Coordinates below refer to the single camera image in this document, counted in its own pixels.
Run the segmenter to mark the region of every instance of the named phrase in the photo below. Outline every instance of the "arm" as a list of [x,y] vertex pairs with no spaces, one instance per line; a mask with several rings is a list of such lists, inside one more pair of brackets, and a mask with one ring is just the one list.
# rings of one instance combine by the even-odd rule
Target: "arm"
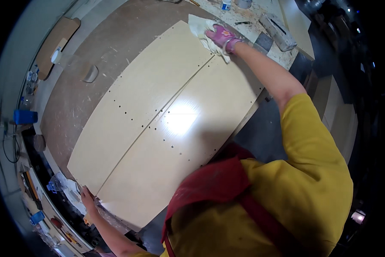
[[274,96],[281,114],[294,95],[307,93],[301,83],[281,65],[235,38],[235,35],[224,27],[220,25],[214,25],[214,27],[216,32],[208,30],[205,34],[220,47],[229,40],[226,50],[238,55],[248,64],[259,81]]
[[91,220],[101,234],[105,243],[113,251],[117,257],[124,257],[130,254],[145,252],[139,248],[134,242],[121,234],[117,229],[110,225],[101,215],[94,204],[92,194],[86,186],[83,187],[81,199],[87,212],[90,214]]

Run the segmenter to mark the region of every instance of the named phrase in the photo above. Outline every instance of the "bright light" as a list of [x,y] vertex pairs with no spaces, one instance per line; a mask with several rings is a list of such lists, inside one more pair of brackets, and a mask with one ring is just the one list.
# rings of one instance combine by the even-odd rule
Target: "bright light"
[[178,136],[184,135],[199,115],[190,103],[172,106],[169,111],[164,121],[168,122],[168,130]]

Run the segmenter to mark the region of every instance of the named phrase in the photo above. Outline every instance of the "bare hand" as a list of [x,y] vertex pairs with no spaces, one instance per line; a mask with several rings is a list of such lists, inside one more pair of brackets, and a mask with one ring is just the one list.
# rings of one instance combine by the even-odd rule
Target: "bare hand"
[[95,207],[94,203],[94,195],[88,190],[86,186],[83,186],[83,190],[81,192],[81,200],[84,204],[84,206],[87,209],[88,213],[92,213],[94,211],[98,211],[97,208]]

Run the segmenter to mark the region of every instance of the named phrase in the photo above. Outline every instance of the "gloved hand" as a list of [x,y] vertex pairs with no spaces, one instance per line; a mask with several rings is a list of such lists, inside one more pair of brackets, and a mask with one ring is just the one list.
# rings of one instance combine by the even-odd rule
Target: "gloved hand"
[[221,25],[215,24],[214,28],[216,29],[216,32],[210,30],[205,31],[207,37],[212,39],[216,45],[225,49],[227,52],[235,54],[234,46],[236,42],[242,42],[242,40],[236,38],[231,31],[226,30]]

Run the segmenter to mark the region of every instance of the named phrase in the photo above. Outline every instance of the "blue container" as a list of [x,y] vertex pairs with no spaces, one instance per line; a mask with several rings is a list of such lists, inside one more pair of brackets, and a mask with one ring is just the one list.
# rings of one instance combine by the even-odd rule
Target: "blue container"
[[35,226],[37,225],[40,221],[44,219],[44,213],[42,211],[38,211],[36,214],[31,216],[30,218],[30,223]]
[[17,125],[36,123],[38,113],[36,111],[14,110],[13,119]]

